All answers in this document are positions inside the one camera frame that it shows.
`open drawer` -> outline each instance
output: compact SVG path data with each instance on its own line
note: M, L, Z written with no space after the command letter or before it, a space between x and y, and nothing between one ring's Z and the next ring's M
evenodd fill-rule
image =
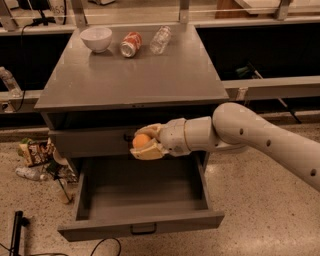
M156 161L128 156L87 158L75 221L59 226L68 241L217 228L196 154Z

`cabinet top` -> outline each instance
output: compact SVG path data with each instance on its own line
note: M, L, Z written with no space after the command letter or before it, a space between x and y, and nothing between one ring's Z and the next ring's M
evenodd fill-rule
M93 53L76 29L35 109L38 111L107 110L221 103L228 95L194 26L172 25L172 37L160 55L149 43L159 26L110 27L113 38L104 53ZM133 58L120 53L132 31L142 36Z

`soda can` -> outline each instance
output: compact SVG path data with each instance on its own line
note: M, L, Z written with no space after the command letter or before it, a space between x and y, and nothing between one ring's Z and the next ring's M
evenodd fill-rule
M130 32L120 44L121 54L127 58L133 57L140 49L141 44L141 35L138 32Z

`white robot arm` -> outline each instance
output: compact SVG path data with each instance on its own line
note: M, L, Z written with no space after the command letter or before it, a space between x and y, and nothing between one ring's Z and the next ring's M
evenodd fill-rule
M136 132L151 141L130 151L137 159L152 160L166 154L192 151L237 153L253 147L320 191L320 144L281 129L236 103L218 106L212 118L202 117L153 124Z

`speckled floor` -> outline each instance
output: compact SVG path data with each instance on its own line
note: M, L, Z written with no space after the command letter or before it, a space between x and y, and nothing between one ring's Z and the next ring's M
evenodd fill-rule
M289 118L281 127L320 142L320 115L301 117L302 125ZM89 256L99 242L67 242L57 226L72 219L73 205L55 197L52 181L35 182L18 177L23 165L16 153L23 137L41 138L45 132L0 133L0 243L9 247L14 211L30 220L24 228L25 254L62 252ZM215 210L225 211L216 230L119 238L121 255L319 255L320 193L262 153L249 149L239 155L211 156L206 171ZM0 255L8 253L0 247ZM117 254L115 241L102 243L94 255Z

